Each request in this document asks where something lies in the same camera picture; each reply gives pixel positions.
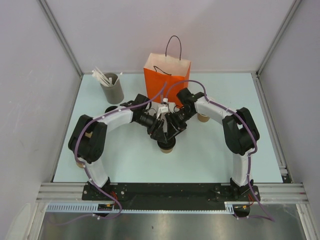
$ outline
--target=table surface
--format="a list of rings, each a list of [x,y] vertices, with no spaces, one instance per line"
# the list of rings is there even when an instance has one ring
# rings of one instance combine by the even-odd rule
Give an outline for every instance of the table surface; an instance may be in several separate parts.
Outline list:
[[[260,132],[258,151],[252,157],[252,176],[256,183],[282,183],[276,155],[249,73],[191,73],[190,79],[204,84],[209,97],[234,109],[250,110]],[[120,79],[123,102],[137,94],[147,95],[143,74],[124,74]],[[189,83],[192,93],[202,92],[196,83]],[[54,182],[86,182],[85,171],[79,168],[68,141],[79,117],[101,115],[109,107],[100,84],[84,75],[75,102],[69,127],[59,157]],[[197,116],[187,122],[187,130],[176,137],[169,154],[162,153],[150,139],[145,127],[133,122],[108,133],[102,162],[112,182],[118,183],[228,183],[233,171],[233,156],[227,148],[222,126],[210,119],[206,123]]]

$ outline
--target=gray container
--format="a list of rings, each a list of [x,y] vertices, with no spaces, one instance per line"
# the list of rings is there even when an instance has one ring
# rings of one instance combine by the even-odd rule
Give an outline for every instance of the gray container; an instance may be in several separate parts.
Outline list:
[[[113,86],[103,86],[102,84],[100,84],[103,89],[106,100],[110,104],[121,103],[124,100],[125,96],[120,84],[120,78],[117,81],[118,76],[112,72],[106,73],[105,76],[107,79],[112,78],[112,84],[114,84]]]

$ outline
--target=orange paper bag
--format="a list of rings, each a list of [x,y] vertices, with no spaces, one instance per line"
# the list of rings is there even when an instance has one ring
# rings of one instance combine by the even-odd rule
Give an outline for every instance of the orange paper bag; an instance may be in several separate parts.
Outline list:
[[[143,71],[144,71],[144,79],[145,86],[148,98],[153,98],[164,86],[166,83],[166,87],[164,89],[163,95],[165,96],[168,89],[175,83],[182,80],[189,80],[190,74],[190,65],[191,61],[181,59],[181,42],[180,42],[180,58],[175,58],[167,55],[168,45],[170,40],[166,45],[165,54],[156,54],[150,53],[148,60],[146,61]],[[168,101],[174,102],[176,105],[181,106],[181,102],[177,98],[177,93],[184,88],[188,87],[188,82],[184,82],[174,86],[169,94]],[[160,103],[161,96],[159,95],[154,102]]]

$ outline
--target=bag handle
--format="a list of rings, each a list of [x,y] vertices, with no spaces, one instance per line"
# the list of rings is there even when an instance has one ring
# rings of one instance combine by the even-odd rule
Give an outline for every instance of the bag handle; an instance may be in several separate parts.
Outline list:
[[[168,41],[168,43],[167,43],[167,45],[166,45],[166,48],[165,48],[165,56],[167,56],[168,46],[169,46],[170,40],[171,40],[173,37],[176,37],[176,38],[179,40],[179,43],[180,43],[180,57],[179,57],[179,60],[181,61],[182,46],[181,46],[181,41],[180,41],[179,37],[176,36],[176,35],[173,35],[173,36],[170,37],[170,39],[169,39],[169,41]]]
[[[170,73],[166,73],[165,71],[162,71],[159,67],[157,67],[157,66],[153,66],[154,67],[154,70],[155,70],[155,72],[157,73],[157,69],[159,69],[161,72],[163,72],[164,74],[167,74],[167,75],[170,75],[171,76],[171,74]]]

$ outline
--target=metal floor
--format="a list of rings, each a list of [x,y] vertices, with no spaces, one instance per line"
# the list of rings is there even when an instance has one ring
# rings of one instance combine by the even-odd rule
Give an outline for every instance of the metal floor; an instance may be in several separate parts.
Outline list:
[[[276,222],[236,220],[228,214],[122,214],[112,220],[82,218],[83,213],[46,213],[39,240],[306,240],[295,204],[265,205]],[[251,214],[263,214],[258,205]]]

